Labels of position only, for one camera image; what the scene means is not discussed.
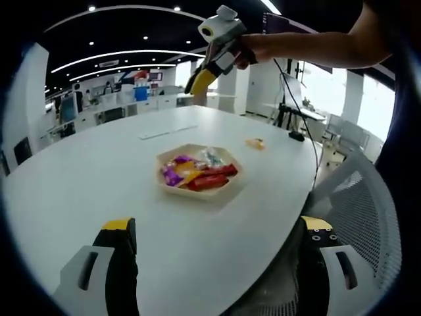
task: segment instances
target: window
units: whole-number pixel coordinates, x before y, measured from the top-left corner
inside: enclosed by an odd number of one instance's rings
[[[191,61],[178,64],[176,67],[176,86],[186,87],[191,76]]]
[[[205,59],[204,58],[200,58],[197,60],[197,68],[199,68],[199,66],[203,63]],[[210,84],[209,89],[212,90],[216,90],[218,89],[218,80],[215,80],[213,83]]]
[[[303,84],[305,87],[301,89],[303,99],[306,97],[315,109],[338,116],[342,115],[347,71],[334,68],[333,74],[330,74],[314,64],[302,61],[299,63],[300,69],[304,67]]]
[[[386,141],[393,115],[395,92],[377,80],[364,76],[358,125]]]

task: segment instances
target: black cable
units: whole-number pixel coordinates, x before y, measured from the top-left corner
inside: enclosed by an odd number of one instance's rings
[[[307,126],[307,122],[306,122],[306,120],[305,120],[305,117],[304,117],[303,113],[301,112],[301,109],[300,109],[300,107],[298,106],[298,103],[296,102],[296,100],[295,100],[295,98],[294,98],[294,96],[293,96],[293,94],[292,94],[292,92],[291,92],[291,89],[289,88],[289,84],[288,84],[287,78],[285,77],[285,74],[284,74],[284,72],[282,71],[281,66],[278,64],[278,62],[276,61],[276,59],[275,59],[275,58],[274,58],[274,62],[275,62],[275,64],[276,64],[276,66],[278,67],[279,71],[281,72],[282,77],[284,78],[284,82],[285,82],[285,85],[286,85],[286,86],[287,86],[287,88],[288,88],[288,92],[289,92],[289,94],[291,95],[292,100],[294,101],[295,106],[296,106],[296,107],[297,107],[297,109],[298,109],[298,112],[300,113],[300,117],[302,118],[302,120],[303,120],[303,122],[304,122],[305,128],[307,129],[307,132],[309,133],[309,136],[310,136],[310,139],[311,139],[311,143],[313,144],[314,154],[315,154],[315,156],[316,156],[316,174],[315,174],[315,176],[314,176],[314,180],[313,180],[313,189],[314,189],[314,186],[315,186],[315,184],[316,184],[317,174],[318,174],[318,168],[319,168],[316,145],[314,144],[314,140],[313,140],[313,137],[311,136],[310,129],[309,129],[309,127]]]

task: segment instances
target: curved light strip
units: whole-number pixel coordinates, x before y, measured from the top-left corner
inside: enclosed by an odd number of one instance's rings
[[[167,54],[180,54],[180,55],[188,55],[188,56],[194,56],[194,57],[200,57],[203,58],[205,57],[204,55],[201,54],[196,54],[196,53],[189,53],[187,51],[165,51],[162,49],[140,49],[140,50],[136,50],[136,51],[116,51],[114,53],[107,53],[107,54],[101,54],[101,55],[96,55],[96,56],[91,56],[91,57],[87,57],[87,58],[83,58],[80,59],[79,61],[74,61],[72,63],[68,63],[64,66],[61,66],[57,69],[54,69],[51,71],[51,73],[55,73],[59,70],[62,70],[66,67],[78,64],[78,63],[82,63],[84,61],[90,61],[91,59],[95,59],[95,58],[100,58],[100,57],[107,57],[107,56],[113,56],[113,55],[119,55],[119,54],[132,54],[132,53],[167,53]]]
[[[112,71],[112,70],[118,70],[118,69],[139,68],[139,67],[175,67],[175,66],[176,66],[175,64],[146,64],[146,65],[122,66],[122,67],[115,67],[115,68],[110,68],[110,69],[104,69],[104,70],[99,70],[99,71],[91,72],[89,74],[84,74],[82,76],[72,78],[69,81],[75,81],[75,80],[80,79],[80,78],[92,76],[93,74],[100,74],[102,72]]]
[[[156,10],[156,11],[165,11],[165,12],[170,12],[170,13],[175,13],[175,14],[180,14],[180,15],[184,15],[184,16],[188,16],[190,18],[195,18],[196,20],[200,20],[200,21],[204,21],[206,20],[205,18],[202,18],[201,16],[195,15],[195,14],[191,14],[191,13],[187,13],[184,11],[175,11],[174,9],[169,9],[169,8],[163,8],[163,7],[154,7],[151,5],[115,5],[115,6],[111,6],[111,7],[103,7],[103,8],[96,8],[95,11],[89,12],[89,11],[85,11],[79,14],[75,14],[72,15],[64,20],[61,20],[60,22],[50,26],[48,29],[46,29],[44,31],[44,33],[52,30],[53,28],[66,23],[70,20],[73,20],[75,18],[79,18],[81,16],[87,15],[87,14],[95,14],[101,11],[110,11],[110,10],[119,10],[119,9],[145,9],[145,10]]]

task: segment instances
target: white cabinet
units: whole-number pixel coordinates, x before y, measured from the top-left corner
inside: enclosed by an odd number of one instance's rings
[[[162,95],[157,97],[158,110],[175,109],[177,107],[176,95]]]
[[[219,109],[219,97],[218,96],[208,97],[207,107],[210,107],[211,109]]]
[[[76,133],[97,126],[95,115],[92,113],[80,113],[74,120],[74,131]]]
[[[156,111],[158,109],[158,101],[155,98],[151,98],[147,101],[141,101],[137,103],[137,113],[147,113],[151,111]]]

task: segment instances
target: purple candy wrapper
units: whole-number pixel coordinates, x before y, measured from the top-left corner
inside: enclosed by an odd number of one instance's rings
[[[165,177],[165,183],[167,186],[177,186],[183,180],[181,176],[168,167],[162,168],[162,174]]]
[[[187,155],[180,155],[173,159],[173,161],[179,165],[181,165],[182,163],[188,163],[189,161],[195,161],[195,160],[196,159],[193,159]]]

